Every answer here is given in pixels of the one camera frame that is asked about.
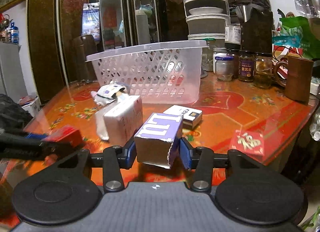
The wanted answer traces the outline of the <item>white black small box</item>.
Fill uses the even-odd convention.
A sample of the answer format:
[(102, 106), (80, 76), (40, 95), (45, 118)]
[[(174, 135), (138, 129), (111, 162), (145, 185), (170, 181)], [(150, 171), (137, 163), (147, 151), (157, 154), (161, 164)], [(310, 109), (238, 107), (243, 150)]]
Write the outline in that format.
[(163, 113), (182, 116), (183, 126), (186, 129), (194, 129), (202, 121), (202, 111), (195, 108), (173, 105)]

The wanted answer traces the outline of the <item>red blue box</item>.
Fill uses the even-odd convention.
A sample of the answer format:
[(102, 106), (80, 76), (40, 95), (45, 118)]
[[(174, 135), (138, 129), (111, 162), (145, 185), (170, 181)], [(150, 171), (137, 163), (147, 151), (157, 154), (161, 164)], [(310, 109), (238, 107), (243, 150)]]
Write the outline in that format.
[(50, 134), (29, 133), (25, 137), (28, 139), (70, 144), (73, 148), (79, 147), (83, 142), (80, 130), (70, 125), (53, 130)]

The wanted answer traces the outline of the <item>clear jar blue lid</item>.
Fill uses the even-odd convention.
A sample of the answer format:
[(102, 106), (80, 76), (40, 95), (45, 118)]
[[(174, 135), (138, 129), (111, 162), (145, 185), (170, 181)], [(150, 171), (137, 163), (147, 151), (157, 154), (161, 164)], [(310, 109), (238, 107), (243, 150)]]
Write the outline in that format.
[(234, 74), (234, 62), (232, 56), (215, 57), (215, 74), (220, 81), (229, 82)]

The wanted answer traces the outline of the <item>green shopping bag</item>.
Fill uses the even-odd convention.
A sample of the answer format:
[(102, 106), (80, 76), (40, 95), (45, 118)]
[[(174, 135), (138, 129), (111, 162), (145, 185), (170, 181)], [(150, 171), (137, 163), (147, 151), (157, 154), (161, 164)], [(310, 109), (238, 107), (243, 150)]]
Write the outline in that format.
[(302, 16), (280, 18), (272, 44), (297, 47), (302, 49), (303, 57), (319, 58), (319, 40), (311, 32), (308, 20)]

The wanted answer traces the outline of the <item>red candy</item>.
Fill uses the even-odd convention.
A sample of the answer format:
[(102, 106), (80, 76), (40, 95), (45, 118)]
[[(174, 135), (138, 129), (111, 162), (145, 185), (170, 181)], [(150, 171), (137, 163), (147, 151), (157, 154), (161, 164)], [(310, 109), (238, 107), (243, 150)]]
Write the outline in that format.
[(183, 75), (179, 75), (179, 76), (176, 76), (176, 75), (172, 75), (170, 77), (170, 79), (168, 80), (168, 86), (171, 87), (171, 86), (180, 86), (182, 84), (184, 80), (184, 76)]

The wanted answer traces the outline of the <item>keys on table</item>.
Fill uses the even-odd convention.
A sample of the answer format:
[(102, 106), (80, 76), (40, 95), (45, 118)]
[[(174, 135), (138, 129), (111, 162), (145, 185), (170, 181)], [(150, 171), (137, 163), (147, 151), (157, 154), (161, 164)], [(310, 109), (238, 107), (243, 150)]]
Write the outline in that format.
[(78, 81), (76, 83), (77, 86), (85, 86), (85, 85), (88, 85), (88, 84), (92, 84), (94, 83), (94, 81), (90, 81), (90, 80), (81, 80), (81, 81)]

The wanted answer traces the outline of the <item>tiered food cover rack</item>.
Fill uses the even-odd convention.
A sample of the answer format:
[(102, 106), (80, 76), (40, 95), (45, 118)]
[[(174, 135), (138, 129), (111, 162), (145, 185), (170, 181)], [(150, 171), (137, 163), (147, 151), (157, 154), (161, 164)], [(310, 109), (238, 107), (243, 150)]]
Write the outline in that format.
[(189, 40), (205, 40), (224, 47), (231, 24), (228, 0), (183, 0)]

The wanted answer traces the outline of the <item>purple white carton box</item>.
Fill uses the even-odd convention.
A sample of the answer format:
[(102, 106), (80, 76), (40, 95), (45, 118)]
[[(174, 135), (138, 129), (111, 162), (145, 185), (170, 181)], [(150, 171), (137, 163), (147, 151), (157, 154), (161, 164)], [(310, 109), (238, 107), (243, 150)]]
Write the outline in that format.
[(178, 156), (183, 117), (153, 113), (134, 136), (137, 161), (170, 169)]

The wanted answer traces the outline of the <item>clear plastic perforated basket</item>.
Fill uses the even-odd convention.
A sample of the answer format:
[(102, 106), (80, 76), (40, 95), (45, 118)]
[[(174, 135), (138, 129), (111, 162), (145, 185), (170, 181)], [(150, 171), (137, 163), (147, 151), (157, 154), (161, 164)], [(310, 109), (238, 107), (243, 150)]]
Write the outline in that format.
[[(87, 56), (101, 86), (122, 82), (144, 103), (187, 105), (199, 98), (204, 40), (143, 44)], [(183, 75), (180, 86), (168, 86), (172, 75)]]

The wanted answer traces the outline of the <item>dark brown thermos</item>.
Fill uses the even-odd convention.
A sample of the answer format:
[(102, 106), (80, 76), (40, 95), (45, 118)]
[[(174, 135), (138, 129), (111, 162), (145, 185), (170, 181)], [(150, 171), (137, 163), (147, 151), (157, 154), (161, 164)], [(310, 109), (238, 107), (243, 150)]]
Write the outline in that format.
[(94, 82), (97, 80), (91, 62), (87, 56), (97, 53), (97, 45), (91, 34), (82, 35), (73, 39), (75, 50), (76, 76), (79, 82)]

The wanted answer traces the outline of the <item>grey refrigerator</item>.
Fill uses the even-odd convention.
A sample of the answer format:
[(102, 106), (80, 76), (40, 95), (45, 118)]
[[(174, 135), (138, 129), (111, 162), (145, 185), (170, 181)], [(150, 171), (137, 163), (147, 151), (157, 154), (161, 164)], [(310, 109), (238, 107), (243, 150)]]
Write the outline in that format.
[(1, 94), (18, 103), (21, 98), (28, 95), (20, 63), (19, 46), (1, 41), (0, 52)]

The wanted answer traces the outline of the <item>brown ceramic mug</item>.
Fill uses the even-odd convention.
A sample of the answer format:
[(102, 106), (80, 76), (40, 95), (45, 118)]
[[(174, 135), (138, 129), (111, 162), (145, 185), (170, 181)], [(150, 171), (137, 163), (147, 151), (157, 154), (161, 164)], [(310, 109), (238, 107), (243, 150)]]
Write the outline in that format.
[[(287, 68), (286, 81), (282, 81), (278, 76), (280, 67)], [(287, 56), (285, 61), (280, 61), (274, 66), (275, 79), (285, 88), (284, 95), (301, 103), (309, 101), (312, 71), (313, 61), (295, 56)]]

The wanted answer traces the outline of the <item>red envelope gold character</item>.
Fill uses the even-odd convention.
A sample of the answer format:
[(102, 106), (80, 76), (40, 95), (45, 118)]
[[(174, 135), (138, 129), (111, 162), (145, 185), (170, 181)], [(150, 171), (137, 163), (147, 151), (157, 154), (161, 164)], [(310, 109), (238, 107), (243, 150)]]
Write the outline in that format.
[(236, 130), (230, 142), (230, 149), (244, 154), (264, 156), (264, 136), (257, 132)]

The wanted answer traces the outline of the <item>clear glass jar yellow liquid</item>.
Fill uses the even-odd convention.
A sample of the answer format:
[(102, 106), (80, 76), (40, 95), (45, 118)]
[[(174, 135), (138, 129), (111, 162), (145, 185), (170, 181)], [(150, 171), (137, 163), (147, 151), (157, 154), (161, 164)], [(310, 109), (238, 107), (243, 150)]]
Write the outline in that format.
[(273, 62), (268, 53), (256, 53), (253, 83), (257, 88), (268, 89), (272, 83)]

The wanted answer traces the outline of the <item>white silver carton box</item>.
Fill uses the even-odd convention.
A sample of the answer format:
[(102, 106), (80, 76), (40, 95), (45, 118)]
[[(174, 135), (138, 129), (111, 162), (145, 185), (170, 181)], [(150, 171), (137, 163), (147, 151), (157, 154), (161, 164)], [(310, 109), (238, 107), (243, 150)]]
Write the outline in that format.
[(111, 145), (125, 145), (143, 124), (142, 98), (121, 95), (95, 113), (96, 133)]

